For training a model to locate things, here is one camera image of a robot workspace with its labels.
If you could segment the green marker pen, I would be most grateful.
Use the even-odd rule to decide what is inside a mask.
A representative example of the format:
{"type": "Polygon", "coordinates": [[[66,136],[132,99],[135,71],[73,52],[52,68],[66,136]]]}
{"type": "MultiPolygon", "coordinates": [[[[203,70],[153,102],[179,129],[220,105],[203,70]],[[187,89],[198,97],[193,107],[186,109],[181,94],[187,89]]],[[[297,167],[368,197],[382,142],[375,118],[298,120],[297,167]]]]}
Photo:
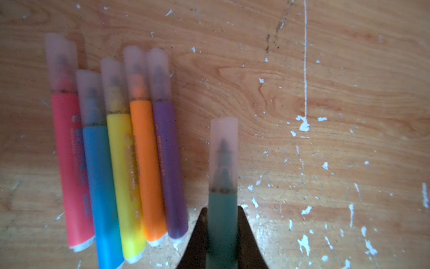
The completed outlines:
{"type": "Polygon", "coordinates": [[[237,194],[216,192],[211,192],[209,194],[206,268],[237,268],[237,215],[237,194]]]}

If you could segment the purple marker pen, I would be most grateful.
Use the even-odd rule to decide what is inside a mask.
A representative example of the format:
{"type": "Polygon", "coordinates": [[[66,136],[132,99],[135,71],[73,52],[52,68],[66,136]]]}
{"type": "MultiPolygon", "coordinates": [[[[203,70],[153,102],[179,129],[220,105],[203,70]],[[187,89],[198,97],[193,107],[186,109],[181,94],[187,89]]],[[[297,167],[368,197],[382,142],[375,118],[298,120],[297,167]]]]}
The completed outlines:
{"type": "Polygon", "coordinates": [[[148,51],[148,78],[168,236],[174,244],[180,244],[189,225],[169,67],[169,57],[164,50],[153,48],[148,51]]]}

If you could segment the blue marker pen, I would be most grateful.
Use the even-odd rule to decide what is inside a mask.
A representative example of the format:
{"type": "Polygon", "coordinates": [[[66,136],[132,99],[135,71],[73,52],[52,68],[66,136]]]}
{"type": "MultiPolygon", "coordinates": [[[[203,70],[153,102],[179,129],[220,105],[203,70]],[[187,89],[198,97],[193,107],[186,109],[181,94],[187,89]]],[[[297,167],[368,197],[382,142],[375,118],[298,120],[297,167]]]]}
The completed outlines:
{"type": "Polygon", "coordinates": [[[100,73],[76,72],[99,268],[124,265],[100,73]]]}

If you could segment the pink marker pen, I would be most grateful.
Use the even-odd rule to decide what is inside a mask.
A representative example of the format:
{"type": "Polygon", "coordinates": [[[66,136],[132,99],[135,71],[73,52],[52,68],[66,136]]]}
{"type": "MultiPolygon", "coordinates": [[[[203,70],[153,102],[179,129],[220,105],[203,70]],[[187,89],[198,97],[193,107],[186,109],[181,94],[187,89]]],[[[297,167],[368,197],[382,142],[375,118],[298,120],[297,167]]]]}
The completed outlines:
{"type": "Polygon", "coordinates": [[[76,71],[76,43],[45,36],[54,129],[66,217],[68,245],[80,252],[95,242],[76,71]]]}

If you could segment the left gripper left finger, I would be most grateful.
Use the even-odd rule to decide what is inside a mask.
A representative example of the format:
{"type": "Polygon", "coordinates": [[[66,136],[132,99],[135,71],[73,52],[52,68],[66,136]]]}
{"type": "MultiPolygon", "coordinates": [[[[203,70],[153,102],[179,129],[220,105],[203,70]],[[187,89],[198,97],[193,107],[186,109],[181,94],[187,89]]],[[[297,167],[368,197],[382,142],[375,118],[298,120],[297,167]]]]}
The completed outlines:
{"type": "Polygon", "coordinates": [[[208,250],[207,210],[200,211],[194,230],[177,269],[205,269],[208,250]]]}

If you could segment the yellow marker pen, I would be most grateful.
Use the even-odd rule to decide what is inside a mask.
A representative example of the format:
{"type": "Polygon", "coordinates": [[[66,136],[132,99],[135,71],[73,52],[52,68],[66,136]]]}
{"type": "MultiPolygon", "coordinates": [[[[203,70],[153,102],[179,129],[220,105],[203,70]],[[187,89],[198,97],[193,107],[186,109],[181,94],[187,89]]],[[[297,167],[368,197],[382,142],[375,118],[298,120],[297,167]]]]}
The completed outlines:
{"type": "Polygon", "coordinates": [[[147,245],[124,64],[103,58],[101,75],[124,259],[138,262],[147,245]]]}

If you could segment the clear pen cap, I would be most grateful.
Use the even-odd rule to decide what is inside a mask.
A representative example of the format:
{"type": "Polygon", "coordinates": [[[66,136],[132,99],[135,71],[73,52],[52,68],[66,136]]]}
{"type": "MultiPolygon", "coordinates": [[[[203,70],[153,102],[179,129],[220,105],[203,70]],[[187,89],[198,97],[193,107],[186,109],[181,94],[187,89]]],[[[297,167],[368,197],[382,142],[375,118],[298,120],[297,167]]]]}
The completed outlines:
{"type": "Polygon", "coordinates": [[[239,178],[238,119],[213,119],[210,130],[209,191],[236,193],[239,178]]]}

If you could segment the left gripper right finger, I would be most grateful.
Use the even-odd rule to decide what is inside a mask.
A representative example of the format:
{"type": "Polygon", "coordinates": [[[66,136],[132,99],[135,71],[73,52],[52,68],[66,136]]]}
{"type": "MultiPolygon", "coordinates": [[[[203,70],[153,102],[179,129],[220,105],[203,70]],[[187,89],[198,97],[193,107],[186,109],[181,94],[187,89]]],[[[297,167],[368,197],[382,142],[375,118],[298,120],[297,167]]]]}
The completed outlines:
{"type": "Polygon", "coordinates": [[[237,266],[239,269],[269,269],[241,206],[238,207],[237,266]]]}

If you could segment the orange marker pen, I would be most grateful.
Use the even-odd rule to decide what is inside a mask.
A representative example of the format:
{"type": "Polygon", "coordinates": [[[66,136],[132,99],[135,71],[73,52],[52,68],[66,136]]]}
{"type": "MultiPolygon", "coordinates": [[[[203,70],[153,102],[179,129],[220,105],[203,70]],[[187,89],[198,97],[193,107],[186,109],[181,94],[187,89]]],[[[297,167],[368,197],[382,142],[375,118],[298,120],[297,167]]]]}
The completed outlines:
{"type": "Polygon", "coordinates": [[[150,246],[157,247],[162,243],[168,230],[145,53],[137,46],[127,46],[123,54],[140,179],[145,237],[150,246]]]}

